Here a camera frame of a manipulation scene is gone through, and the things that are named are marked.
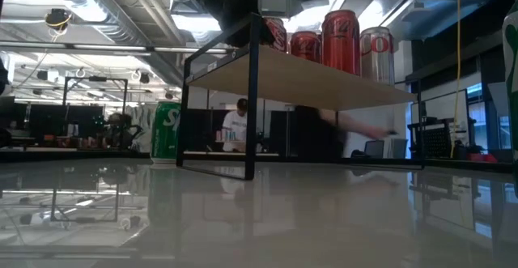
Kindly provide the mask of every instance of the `exposed duct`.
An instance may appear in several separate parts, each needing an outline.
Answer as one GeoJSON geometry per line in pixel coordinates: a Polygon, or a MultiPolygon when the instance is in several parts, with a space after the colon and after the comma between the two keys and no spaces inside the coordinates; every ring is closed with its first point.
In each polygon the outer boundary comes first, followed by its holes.
{"type": "MultiPolygon", "coordinates": [[[[103,21],[109,26],[96,26],[96,30],[104,34],[116,44],[150,45],[151,42],[138,29],[129,16],[114,0],[66,0],[66,5],[85,21],[103,21]]],[[[148,63],[156,74],[168,84],[178,84],[183,74],[173,65],[167,63],[157,53],[149,57],[138,57],[148,63]]]]}

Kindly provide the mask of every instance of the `green soda can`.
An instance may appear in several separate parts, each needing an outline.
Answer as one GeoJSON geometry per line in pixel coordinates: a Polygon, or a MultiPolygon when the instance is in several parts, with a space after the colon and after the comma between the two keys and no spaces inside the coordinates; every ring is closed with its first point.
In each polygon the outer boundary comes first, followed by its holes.
{"type": "Polygon", "coordinates": [[[174,164],[178,151],[179,103],[159,102],[153,124],[151,159],[156,164],[174,164]]]}

